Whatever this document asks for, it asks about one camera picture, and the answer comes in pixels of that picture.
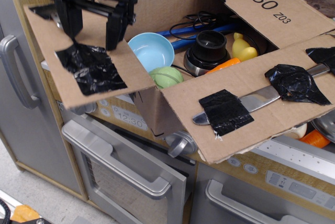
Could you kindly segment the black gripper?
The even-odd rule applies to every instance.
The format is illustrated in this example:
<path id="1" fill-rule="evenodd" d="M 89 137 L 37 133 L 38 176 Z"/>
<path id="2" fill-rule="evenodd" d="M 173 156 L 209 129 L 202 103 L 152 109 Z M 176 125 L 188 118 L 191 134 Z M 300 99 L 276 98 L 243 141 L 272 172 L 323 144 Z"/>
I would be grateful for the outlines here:
<path id="1" fill-rule="evenodd" d="M 134 6 L 138 0 L 54 0 L 64 32 L 74 39 L 83 28 L 82 10 L 107 17 L 106 50 L 116 49 L 128 24 L 136 20 Z"/>

